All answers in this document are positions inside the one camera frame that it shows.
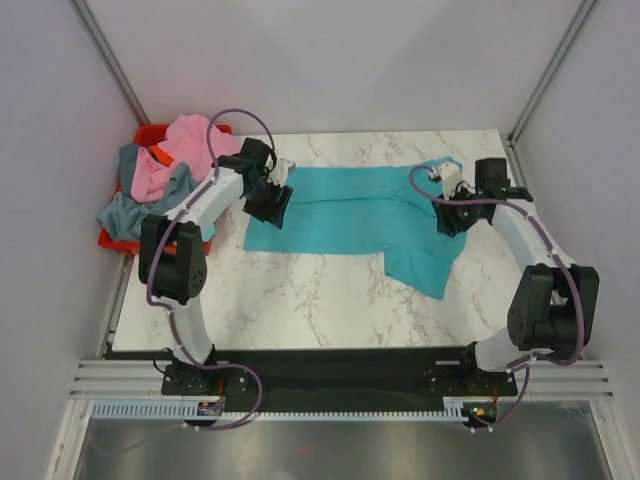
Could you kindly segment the corner frame post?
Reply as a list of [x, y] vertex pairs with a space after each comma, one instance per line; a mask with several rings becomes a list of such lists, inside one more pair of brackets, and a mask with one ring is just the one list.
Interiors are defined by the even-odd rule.
[[582, 0], [579, 2], [578, 8], [572, 15], [566, 29], [564, 30], [560, 40], [554, 48], [549, 60], [547, 61], [541, 76], [537, 80], [533, 91], [529, 95], [521, 113], [517, 120], [506, 135], [507, 145], [514, 149], [518, 140], [522, 136], [526, 126], [534, 115], [540, 101], [551, 86], [552, 82], [559, 74], [564, 61], [571, 52], [581, 35], [582, 30], [589, 21], [591, 15], [597, 9], [600, 2], [598, 0]]
[[137, 123], [149, 124], [149, 117], [89, 3], [85, 0], [69, 0], [68, 3]]

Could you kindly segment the aluminium extrusion rail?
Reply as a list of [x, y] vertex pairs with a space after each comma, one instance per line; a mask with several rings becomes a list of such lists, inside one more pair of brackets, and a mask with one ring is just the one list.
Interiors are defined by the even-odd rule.
[[[157, 399], [161, 374], [149, 361], [83, 360], [71, 387], [72, 399]], [[593, 360], [567, 367], [536, 361], [530, 366], [526, 401], [612, 401], [604, 366]]]

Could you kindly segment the left corner frame post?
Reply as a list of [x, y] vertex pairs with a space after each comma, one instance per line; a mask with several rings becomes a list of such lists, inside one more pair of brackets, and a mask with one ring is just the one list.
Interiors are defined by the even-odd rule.
[[149, 124], [149, 117], [89, 3], [85, 0], [69, 0], [68, 3], [137, 123]]

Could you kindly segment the grey t shirt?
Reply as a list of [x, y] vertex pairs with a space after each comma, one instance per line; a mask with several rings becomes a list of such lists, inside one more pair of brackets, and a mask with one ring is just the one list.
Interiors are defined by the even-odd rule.
[[136, 144], [120, 148], [118, 179], [120, 190], [97, 215], [114, 241], [138, 242], [148, 214], [166, 214], [198, 186], [187, 164], [165, 167]]

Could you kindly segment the teal t shirt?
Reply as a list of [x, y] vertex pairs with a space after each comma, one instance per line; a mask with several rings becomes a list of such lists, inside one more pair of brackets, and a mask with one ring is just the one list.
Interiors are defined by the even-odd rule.
[[282, 228], [251, 219], [247, 251], [384, 257], [385, 274], [441, 300], [466, 243], [437, 229], [440, 184], [408, 166], [298, 168]]

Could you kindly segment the pink t shirt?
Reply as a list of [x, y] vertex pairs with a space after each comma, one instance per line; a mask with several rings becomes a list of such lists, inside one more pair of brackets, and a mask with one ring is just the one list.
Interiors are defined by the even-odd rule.
[[171, 175], [181, 164], [189, 168], [196, 184], [201, 183], [213, 166], [209, 146], [216, 157], [240, 152], [234, 137], [217, 126], [208, 132], [208, 126], [209, 120], [203, 115], [181, 115], [167, 127], [162, 141], [148, 147], [136, 144], [131, 197], [138, 203], [161, 200]]

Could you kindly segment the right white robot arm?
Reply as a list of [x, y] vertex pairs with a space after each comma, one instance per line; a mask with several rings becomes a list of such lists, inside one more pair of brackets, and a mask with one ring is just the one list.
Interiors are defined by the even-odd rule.
[[476, 161], [474, 184], [452, 161], [436, 167], [431, 178], [442, 186], [432, 203], [439, 231], [454, 237], [486, 221], [506, 241], [521, 270], [505, 327], [474, 345], [475, 359], [458, 368], [460, 386], [477, 394], [493, 383], [494, 371], [531, 359], [556, 365], [578, 360], [591, 338], [597, 271], [578, 265], [552, 239], [532, 195], [512, 185], [505, 159]]

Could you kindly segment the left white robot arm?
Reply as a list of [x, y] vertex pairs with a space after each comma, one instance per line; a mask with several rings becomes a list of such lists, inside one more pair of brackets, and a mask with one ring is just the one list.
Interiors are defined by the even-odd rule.
[[254, 219], [282, 228], [295, 168], [272, 144], [247, 138], [239, 152], [214, 158], [205, 179], [176, 207], [142, 220], [138, 277], [147, 303], [166, 314], [173, 355], [189, 364], [184, 379], [198, 393], [211, 392], [220, 378], [200, 300], [207, 279], [203, 231], [238, 200]]

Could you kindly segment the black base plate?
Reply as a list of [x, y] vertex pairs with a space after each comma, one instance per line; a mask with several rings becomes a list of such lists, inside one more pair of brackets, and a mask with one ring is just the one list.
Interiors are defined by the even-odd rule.
[[220, 350], [220, 364], [242, 364], [249, 375], [236, 370], [214, 373], [196, 385], [198, 393], [222, 393], [247, 408], [264, 401], [281, 405], [297, 400], [304, 405], [425, 406], [445, 397], [506, 398], [518, 394], [511, 374], [480, 370], [469, 346], [310, 349]]

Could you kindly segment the right corner frame post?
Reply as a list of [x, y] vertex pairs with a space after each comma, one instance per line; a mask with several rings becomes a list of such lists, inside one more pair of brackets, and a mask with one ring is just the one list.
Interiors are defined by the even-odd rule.
[[547, 61], [541, 76], [537, 80], [533, 91], [529, 95], [521, 113], [517, 120], [506, 135], [507, 145], [514, 149], [518, 140], [522, 136], [526, 126], [534, 115], [540, 101], [551, 86], [552, 82], [559, 74], [564, 61], [571, 52], [581, 35], [582, 30], [589, 21], [591, 15], [597, 9], [600, 2], [598, 0], [582, 0], [579, 2], [578, 8], [572, 15], [566, 29], [564, 30], [560, 40], [554, 48], [549, 60]]

